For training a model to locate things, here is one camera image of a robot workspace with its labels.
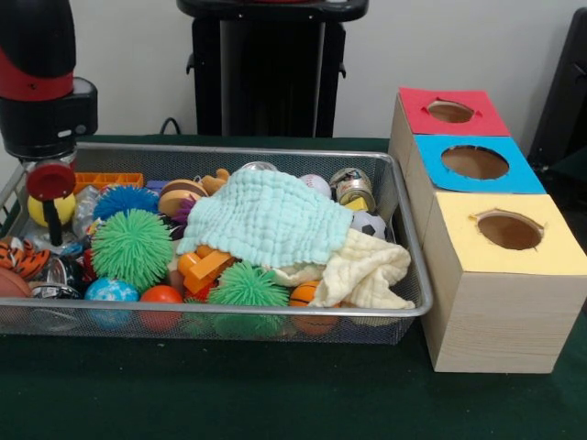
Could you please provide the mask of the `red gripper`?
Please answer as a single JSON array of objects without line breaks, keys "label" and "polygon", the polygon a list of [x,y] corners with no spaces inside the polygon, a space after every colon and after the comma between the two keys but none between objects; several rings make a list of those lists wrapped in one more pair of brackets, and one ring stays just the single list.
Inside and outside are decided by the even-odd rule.
[{"label": "red gripper", "polygon": [[48,224],[50,243],[54,247],[62,244],[61,220],[53,200],[65,198],[73,193],[75,174],[72,166],[61,160],[36,162],[26,178],[28,194],[42,202],[43,214]]}]

